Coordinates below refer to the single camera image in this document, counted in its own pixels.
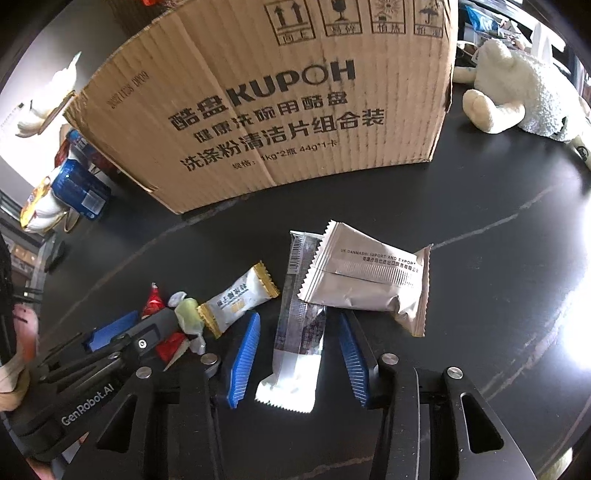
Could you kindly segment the person left hand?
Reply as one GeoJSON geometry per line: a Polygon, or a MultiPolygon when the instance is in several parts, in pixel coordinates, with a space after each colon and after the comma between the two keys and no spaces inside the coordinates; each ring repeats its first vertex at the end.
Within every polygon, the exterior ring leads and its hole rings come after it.
{"type": "Polygon", "coordinates": [[[1,367],[0,410],[14,411],[24,399],[30,385],[28,364],[34,360],[38,350],[39,321],[35,311],[23,303],[13,309],[16,355],[1,367]]]}

